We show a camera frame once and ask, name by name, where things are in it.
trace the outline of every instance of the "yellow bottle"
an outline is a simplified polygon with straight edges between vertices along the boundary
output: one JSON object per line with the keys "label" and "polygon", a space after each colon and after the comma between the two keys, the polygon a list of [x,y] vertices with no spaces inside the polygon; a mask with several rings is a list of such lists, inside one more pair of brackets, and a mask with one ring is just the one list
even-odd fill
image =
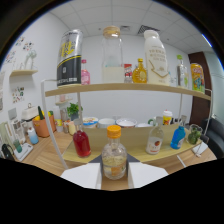
{"label": "yellow bottle", "polygon": [[138,67],[132,73],[134,83],[147,83],[147,71],[143,66],[143,59],[138,58]]}

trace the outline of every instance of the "shelf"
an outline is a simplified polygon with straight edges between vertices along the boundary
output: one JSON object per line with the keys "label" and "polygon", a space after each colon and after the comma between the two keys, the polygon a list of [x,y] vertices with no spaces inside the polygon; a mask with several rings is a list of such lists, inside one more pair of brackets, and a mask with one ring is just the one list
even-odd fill
{"label": "shelf", "polygon": [[36,72],[38,70],[13,70],[10,76],[33,75]]}
{"label": "shelf", "polygon": [[56,105],[61,105],[61,104],[63,104],[63,103],[66,103],[66,102],[69,102],[69,101],[71,101],[72,99],[68,99],[68,100],[65,100],[65,101],[63,101],[63,102],[57,102],[57,103],[55,103]]}
{"label": "shelf", "polygon": [[138,84],[138,83],[105,83],[105,84],[92,84],[92,85],[73,85],[60,87],[55,90],[46,91],[45,96],[55,96],[61,94],[69,94],[76,92],[92,92],[92,91],[105,91],[105,90],[146,90],[146,91],[161,91],[170,93],[181,93],[191,96],[196,96],[202,99],[211,100],[211,97],[201,92],[182,89],[178,87],[152,85],[152,84]]}
{"label": "shelf", "polygon": [[[178,124],[162,126],[164,132],[164,140],[160,152],[156,155],[149,155],[145,151],[149,132],[153,127],[122,128],[120,142],[125,146],[127,152],[131,156],[140,160],[140,162],[149,162],[174,156],[190,150],[201,143],[201,140],[199,140],[198,144],[191,145],[186,140],[184,140],[180,149],[172,149],[170,147],[170,142],[177,127]],[[71,143],[63,153],[63,159],[65,161],[67,160],[78,163],[88,163],[90,160],[99,156],[102,152],[103,147],[108,143],[106,128],[85,128],[84,131],[89,137],[91,155],[87,158],[78,157],[71,136]]]}

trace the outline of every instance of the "plastic bottle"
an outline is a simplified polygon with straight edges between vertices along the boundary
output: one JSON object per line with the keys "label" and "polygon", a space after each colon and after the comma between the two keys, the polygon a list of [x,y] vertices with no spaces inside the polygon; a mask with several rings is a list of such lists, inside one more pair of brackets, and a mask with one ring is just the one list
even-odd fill
{"label": "plastic bottle", "polygon": [[174,131],[173,138],[170,143],[170,146],[173,149],[180,149],[183,144],[183,141],[184,141],[184,138],[186,135],[185,130],[184,130],[184,125],[185,125],[186,119],[187,119],[187,116],[182,115],[179,127]]}
{"label": "plastic bottle", "polygon": [[54,122],[56,125],[57,132],[62,132],[63,126],[62,126],[61,113],[60,113],[59,106],[53,107],[53,115],[54,115]]}
{"label": "plastic bottle", "polygon": [[102,49],[102,83],[124,83],[122,39],[119,27],[104,28]]}
{"label": "plastic bottle", "polygon": [[159,34],[154,30],[146,30],[144,37],[148,83],[169,86],[166,50],[160,41]]}
{"label": "plastic bottle", "polygon": [[38,137],[37,137],[35,129],[30,127],[27,132],[28,132],[28,136],[30,138],[30,142],[33,145],[37,144],[39,142],[39,140],[38,140]]}
{"label": "plastic bottle", "polygon": [[81,80],[82,80],[82,85],[90,85],[90,73],[86,69],[85,59],[82,60]]}
{"label": "plastic bottle", "polygon": [[122,178],[126,171],[127,151],[120,143],[120,136],[120,126],[107,127],[108,144],[102,150],[102,162],[105,176],[112,180]]}
{"label": "plastic bottle", "polygon": [[148,143],[146,146],[146,152],[152,155],[159,153],[164,137],[163,130],[161,129],[163,118],[156,117],[156,122],[158,123],[158,126],[154,127],[150,131]]}
{"label": "plastic bottle", "polygon": [[132,80],[134,83],[147,83],[147,71],[142,58],[138,58],[138,67],[132,73]]}
{"label": "plastic bottle", "polygon": [[73,135],[73,142],[79,157],[88,157],[91,154],[88,135],[82,130],[81,119],[74,121],[76,132]]}

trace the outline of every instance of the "white bottle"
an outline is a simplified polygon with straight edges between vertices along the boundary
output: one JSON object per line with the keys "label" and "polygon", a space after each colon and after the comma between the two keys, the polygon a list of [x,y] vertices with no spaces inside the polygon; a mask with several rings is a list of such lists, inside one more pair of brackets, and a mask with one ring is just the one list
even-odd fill
{"label": "white bottle", "polygon": [[54,115],[54,122],[56,125],[57,132],[62,132],[63,126],[62,126],[61,112],[60,112],[59,106],[53,107],[53,115]]}
{"label": "white bottle", "polygon": [[160,41],[159,34],[154,30],[146,30],[144,37],[148,83],[169,86],[166,50]]}

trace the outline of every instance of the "orange lid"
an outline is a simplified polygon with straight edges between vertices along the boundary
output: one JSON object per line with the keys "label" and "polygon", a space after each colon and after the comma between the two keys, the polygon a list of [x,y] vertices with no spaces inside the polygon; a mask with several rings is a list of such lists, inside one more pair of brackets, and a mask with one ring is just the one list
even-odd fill
{"label": "orange lid", "polygon": [[107,137],[108,138],[120,138],[121,137],[121,127],[119,125],[110,125],[107,127]]}

